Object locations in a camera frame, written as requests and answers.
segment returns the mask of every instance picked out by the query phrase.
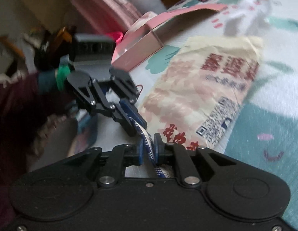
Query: pink box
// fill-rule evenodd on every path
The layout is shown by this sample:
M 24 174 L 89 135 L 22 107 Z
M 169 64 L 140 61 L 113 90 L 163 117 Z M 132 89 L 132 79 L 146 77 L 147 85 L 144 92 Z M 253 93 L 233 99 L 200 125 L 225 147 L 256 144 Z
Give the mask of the pink box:
M 199 9 L 210 9 L 218 12 L 226 7 L 227 5 L 225 4 L 198 4 L 189 8 L 175 9 L 155 16 L 139 29 L 130 33 L 126 38 L 123 38 L 123 41 L 115 48 L 112 65 L 125 71 L 131 71 L 148 57 L 163 48 L 163 43 L 154 33 L 153 29 L 167 20 L 177 15 Z
M 116 46 L 112 65 L 131 71 L 163 47 L 163 43 L 153 30 L 144 24 Z

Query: green tape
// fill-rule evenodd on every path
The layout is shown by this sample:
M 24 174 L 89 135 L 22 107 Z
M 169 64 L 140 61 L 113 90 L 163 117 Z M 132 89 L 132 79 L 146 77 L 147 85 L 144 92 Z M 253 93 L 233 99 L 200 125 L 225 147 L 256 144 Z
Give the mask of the green tape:
M 65 80 L 70 73 L 71 70 L 68 65 L 59 66 L 56 76 L 57 88 L 59 91 L 62 91 L 65 88 Z

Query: maroon sweater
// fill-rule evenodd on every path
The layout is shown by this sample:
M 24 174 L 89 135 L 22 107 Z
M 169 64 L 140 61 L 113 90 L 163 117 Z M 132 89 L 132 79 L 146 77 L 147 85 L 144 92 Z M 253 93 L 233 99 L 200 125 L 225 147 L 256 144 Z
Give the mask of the maroon sweater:
M 64 113 L 71 100 L 59 92 L 39 95 L 38 76 L 0 84 L 0 228 L 14 216 L 8 186 L 26 172 L 26 152 L 38 128 L 48 115 Z

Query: person's arm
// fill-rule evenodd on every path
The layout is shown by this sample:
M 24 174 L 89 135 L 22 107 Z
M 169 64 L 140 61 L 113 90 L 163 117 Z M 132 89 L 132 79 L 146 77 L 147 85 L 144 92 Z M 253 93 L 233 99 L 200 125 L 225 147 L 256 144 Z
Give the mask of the person's arm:
M 0 116 L 18 112 L 38 95 L 37 74 L 28 75 L 17 82 L 0 83 Z
M 39 95 L 62 91 L 70 73 L 68 66 L 56 70 L 28 75 L 17 82 L 0 84 L 0 116 L 21 111 Z

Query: barcode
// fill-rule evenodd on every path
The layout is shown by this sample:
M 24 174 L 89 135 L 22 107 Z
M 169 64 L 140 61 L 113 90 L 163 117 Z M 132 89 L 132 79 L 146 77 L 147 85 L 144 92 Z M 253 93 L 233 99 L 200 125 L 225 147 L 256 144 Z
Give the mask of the barcode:
M 196 133 L 216 145 L 235 118 L 238 110 L 238 104 L 227 97 L 221 97 L 208 119 L 197 129 Z

